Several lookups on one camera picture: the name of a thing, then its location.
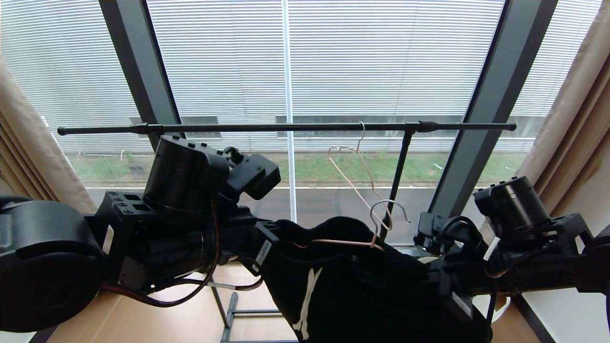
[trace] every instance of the grass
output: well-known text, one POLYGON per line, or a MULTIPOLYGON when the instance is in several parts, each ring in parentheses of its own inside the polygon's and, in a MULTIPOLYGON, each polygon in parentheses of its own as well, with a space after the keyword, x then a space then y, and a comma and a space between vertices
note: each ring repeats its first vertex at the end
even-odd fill
MULTIPOLYGON (((267 158, 279 165, 282 180, 288 180, 288 157, 286 154, 269 153, 267 158)), ((353 181, 366 181, 368 176, 353 153, 335 153, 337 165, 353 181)), ((448 153, 411 153, 407 155, 403 180, 437 181, 445 168, 448 153)), ((494 154, 489 159, 479 179, 482 183, 497 182, 509 178, 523 161, 524 154, 494 154)), ((396 153, 367 153, 364 159, 376 181, 388 181, 394 177, 398 160, 396 153)), ((86 184, 113 181, 142 182, 148 178, 153 156, 68 156, 76 174, 86 184)), ((329 161, 326 153, 295 155, 295 173, 298 181, 344 182, 329 161)))

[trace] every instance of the pavement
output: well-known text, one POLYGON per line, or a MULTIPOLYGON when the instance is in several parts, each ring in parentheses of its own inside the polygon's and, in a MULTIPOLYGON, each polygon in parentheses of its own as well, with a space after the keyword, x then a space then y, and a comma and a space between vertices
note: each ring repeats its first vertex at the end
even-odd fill
MULTIPOLYGON (((88 189, 89 194, 99 205, 104 197, 103 189, 88 189)), ((359 190, 369 204, 379 198, 370 189, 359 190)), ((389 196, 389 189, 379 189, 385 198, 389 196)), ((129 192, 143 192, 143 189, 129 192)), ((428 211, 430 201, 434 195, 434 188, 399 189, 396 201, 407 210, 408 223, 401 215, 399 207, 393 210, 393 229, 388 233, 386 242, 390 244, 412 244, 413 236, 417 232, 417 221, 421 212, 428 211)), ((288 189, 273 189, 265 198, 256 201, 247 195, 242 195, 240 204, 248 206, 252 213, 259 218, 277 220, 290 218, 290 196, 288 189)), ((376 213, 383 218, 382 206, 379 205, 376 213)), ((296 190, 296 216, 297 222, 311 228, 328 218, 338 215, 357 218, 373 228, 369 211, 353 189, 337 189, 336 187, 319 187, 313 189, 296 190)), ((476 224, 482 223, 483 217, 478 213, 472 200, 464 211, 464 215, 472 218, 476 224)))

